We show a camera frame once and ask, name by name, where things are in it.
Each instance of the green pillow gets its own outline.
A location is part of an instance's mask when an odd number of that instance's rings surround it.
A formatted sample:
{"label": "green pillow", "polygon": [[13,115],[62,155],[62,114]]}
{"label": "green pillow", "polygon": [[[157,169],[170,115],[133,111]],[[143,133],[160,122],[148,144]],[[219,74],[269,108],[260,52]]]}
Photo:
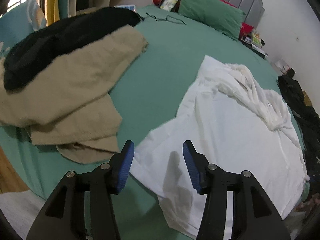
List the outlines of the green pillow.
{"label": "green pillow", "polygon": [[245,15],[219,0],[181,0],[179,14],[215,28],[233,40],[239,38]]}

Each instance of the crumpled white cloth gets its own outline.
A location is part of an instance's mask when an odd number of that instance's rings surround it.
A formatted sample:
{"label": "crumpled white cloth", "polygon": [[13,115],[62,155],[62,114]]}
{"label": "crumpled white cloth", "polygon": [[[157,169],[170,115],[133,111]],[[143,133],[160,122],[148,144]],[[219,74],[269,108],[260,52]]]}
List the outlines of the crumpled white cloth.
{"label": "crumpled white cloth", "polygon": [[[225,171],[251,171],[282,218],[299,201],[308,175],[290,112],[246,66],[205,56],[176,118],[152,130],[135,150],[131,174],[158,195],[169,227],[195,239],[206,196],[192,187],[185,140]],[[228,192],[224,239],[231,237],[232,214]]]}

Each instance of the small items on nightstand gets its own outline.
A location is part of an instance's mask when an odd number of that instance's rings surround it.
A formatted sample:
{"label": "small items on nightstand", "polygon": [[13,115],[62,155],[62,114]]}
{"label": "small items on nightstand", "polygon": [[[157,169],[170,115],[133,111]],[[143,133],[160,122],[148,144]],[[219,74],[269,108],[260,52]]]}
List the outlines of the small items on nightstand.
{"label": "small items on nightstand", "polygon": [[258,54],[262,58],[266,58],[268,56],[261,48],[264,46],[263,39],[260,38],[259,34],[253,31],[251,34],[247,36],[243,36],[240,41],[244,46],[251,49],[254,53]]}

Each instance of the wooden floor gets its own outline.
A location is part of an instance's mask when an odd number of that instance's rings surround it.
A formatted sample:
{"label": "wooden floor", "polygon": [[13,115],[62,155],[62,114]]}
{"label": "wooden floor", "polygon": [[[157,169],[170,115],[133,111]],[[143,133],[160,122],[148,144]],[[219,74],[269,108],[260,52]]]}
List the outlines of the wooden floor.
{"label": "wooden floor", "polygon": [[4,193],[20,192],[28,189],[28,186],[16,173],[0,147],[0,190]]}

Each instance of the blue pillow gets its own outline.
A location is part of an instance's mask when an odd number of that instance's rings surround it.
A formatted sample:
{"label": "blue pillow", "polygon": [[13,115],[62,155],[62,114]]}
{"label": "blue pillow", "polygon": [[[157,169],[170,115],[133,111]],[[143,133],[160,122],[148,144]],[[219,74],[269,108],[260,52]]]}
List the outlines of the blue pillow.
{"label": "blue pillow", "polygon": [[0,58],[6,57],[10,48],[30,33],[46,27],[47,21],[36,0],[13,8],[0,18]]}

